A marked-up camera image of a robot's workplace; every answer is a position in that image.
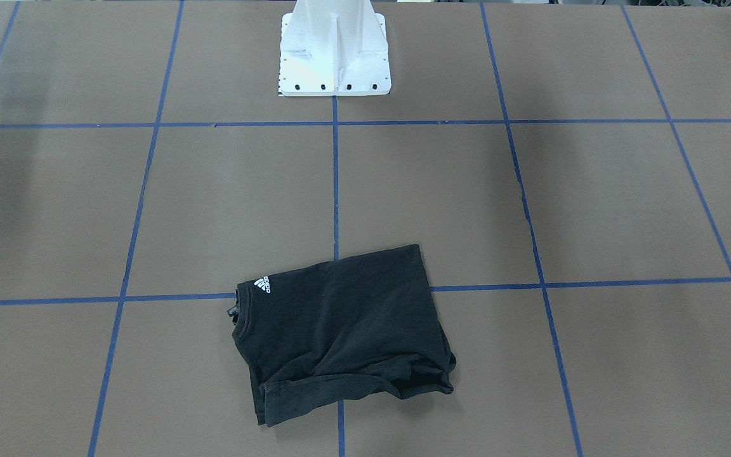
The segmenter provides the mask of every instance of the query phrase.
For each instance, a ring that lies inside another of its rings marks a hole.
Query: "adidas logo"
[[[256,286],[261,288],[264,292],[270,292],[270,277],[262,277],[260,280],[255,281]]]

